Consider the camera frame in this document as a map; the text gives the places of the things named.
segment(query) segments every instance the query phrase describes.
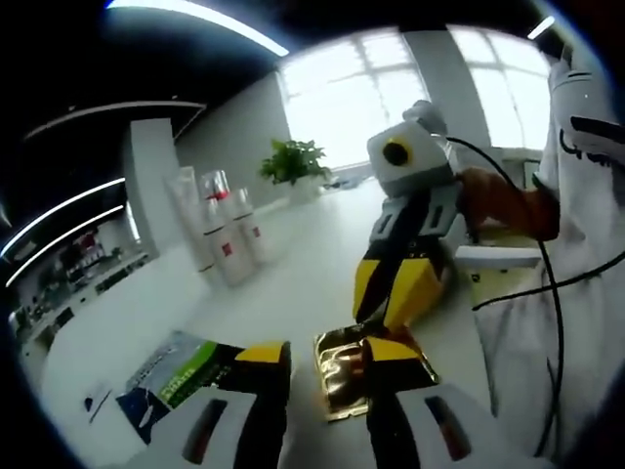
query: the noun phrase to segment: white pillar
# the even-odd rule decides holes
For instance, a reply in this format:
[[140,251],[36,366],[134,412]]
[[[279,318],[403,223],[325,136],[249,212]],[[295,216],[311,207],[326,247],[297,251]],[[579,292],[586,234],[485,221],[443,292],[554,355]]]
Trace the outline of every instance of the white pillar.
[[179,171],[170,120],[131,122],[122,157],[126,193],[142,245],[153,257],[159,256],[185,240],[165,187]]

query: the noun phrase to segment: black ceiling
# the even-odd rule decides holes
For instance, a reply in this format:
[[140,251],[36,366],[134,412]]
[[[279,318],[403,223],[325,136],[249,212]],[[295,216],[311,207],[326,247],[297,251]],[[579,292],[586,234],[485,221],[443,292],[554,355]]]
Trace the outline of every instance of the black ceiling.
[[[195,0],[265,33],[291,52],[355,30],[395,24],[402,30],[479,25],[525,36],[541,15],[525,1]],[[0,244],[62,200],[121,176],[119,145],[128,121],[189,114],[171,109],[110,112],[80,118],[24,141],[33,128],[72,110],[129,101],[190,101],[207,111],[259,79],[277,57],[200,19],[145,9],[105,10],[106,2],[18,2],[3,34],[5,139]],[[560,43],[546,34],[552,54]],[[51,232],[125,200],[123,190],[93,196]]]

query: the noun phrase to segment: red label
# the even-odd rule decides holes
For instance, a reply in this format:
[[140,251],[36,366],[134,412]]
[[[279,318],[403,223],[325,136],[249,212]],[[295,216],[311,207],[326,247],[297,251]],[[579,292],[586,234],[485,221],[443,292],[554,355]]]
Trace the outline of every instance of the red label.
[[222,246],[222,251],[224,251],[224,255],[226,257],[228,257],[232,253],[232,247],[230,246],[229,242]]

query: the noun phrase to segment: ceiling light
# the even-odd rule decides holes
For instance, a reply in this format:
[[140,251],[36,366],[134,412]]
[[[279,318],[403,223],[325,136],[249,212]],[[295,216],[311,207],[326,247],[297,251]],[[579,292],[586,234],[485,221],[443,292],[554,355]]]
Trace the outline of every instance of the ceiling light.
[[48,249],[50,249],[51,247],[53,247],[55,244],[58,244],[59,242],[63,241],[66,237],[73,235],[74,233],[76,233],[78,230],[82,230],[83,228],[85,228],[87,225],[90,225],[98,220],[100,220],[101,218],[104,218],[108,215],[110,215],[111,213],[114,213],[118,210],[123,209],[124,206],[123,205],[118,205],[115,208],[111,208],[110,210],[106,210],[104,213],[101,213],[100,215],[98,215],[97,217],[92,218],[91,220],[87,220],[85,223],[81,223],[80,225],[78,225],[75,228],[72,228],[71,230],[69,230],[67,233],[62,234],[61,236],[59,236],[57,239],[55,239],[54,241],[52,241],[51,243],[47,244],[45,247],[43,247],[39,252],[37,252],[34,256],[32,256],[30,259],[28,259],[26,262],[24,262],[19,269],[16,270],[16,272],[11,276],[11,278],[9,278],[9,280],[7,281],[7,283],[4,285],[6,287],[8,287],[9,285],[11,285],[11,283],[13,283],[13,281],[18,277],[19,274],[21,274],[23,272],[23,270],[28,267],[30,264],[32,264],[39,256],[41,256],[43,253],[45,253]]
[[230,31],[234,31],[241,36],[247,37],[248,39],[256,42],[257,44],[260,44],[279,57],[284,57],[289,53],[289,51],[284,49],[275,41],[269,39],[265,34],[261,34],[259,31],[248,26],[247,24],[237,21],[234,18],[228,17],[222,13],[216,12],[210,8],[188,2],[187,0],[112,0],[112,2],[110,2],[107,6],[107,8],[128,7],[154,8],[157,10],[183,13],[185,15],[190,15],[192,17],[218,24],[219,26],[225,27]]
[[0,257],[4,257],[4,255],[9,251],[9,249],[11,249],[13,247],[13,245],[16,242],[18,242],[26,233],[28,233],[30,230],[32,230],[35,226],[37,226],[41,222],[43,222],[46,218],[48,218],[53,213],[58,212],[62,208],[67,207],[67,205],[69,205],[70,203],[73,203],[76,200],[80,200],[81,198],[86,197],[87,195],[91,195],[94,192],[101,191],[102,189],[109,188],[109,187],[114,186],[116,184],[121,184],[124,181],[126,181],[126,178],[115,179],[114,181],[110,181],[109,183],[102,184],[101,186],[97,186],[96,188],[89,189],[88,191],[80,193],[79,195],[76,195],[76,196],[74,196],[72,198],[69,198],[68,200],[66,200],[63,203],[60,203],[56,207],[51,208],[50,210],[48,210],[43,215],[40,215],[37,218],[35,218],[32,222],[30,222],[28,225],[26,225],[24,228],[22,228],[15,236],[13,236],[11,239],[9,239],[9,242],[7,242],[5,244],[5,246],[2,248],[2,251],[0,251]]
[[556,22],[554,17],[547,17],[546,19],[541,21],[540,24],[534,27],[529,34],[527,34],[527,39],[536,39],[540,34],[545,32],[554,22]]

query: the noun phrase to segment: bright window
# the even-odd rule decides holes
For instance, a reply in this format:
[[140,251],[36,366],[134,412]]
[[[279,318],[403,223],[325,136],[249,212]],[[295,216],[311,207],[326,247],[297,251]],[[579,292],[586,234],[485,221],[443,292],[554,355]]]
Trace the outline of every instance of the bright window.
[[494,147],[543,149],[549,130],[549,63],[530,41],[501,32],[449,28],[462,53]]
[[295,140],[325,148],[330,168],[368,161],[367,141],[401,121],[426,88],[394,29],[359,33],[289,57],[279,68]]

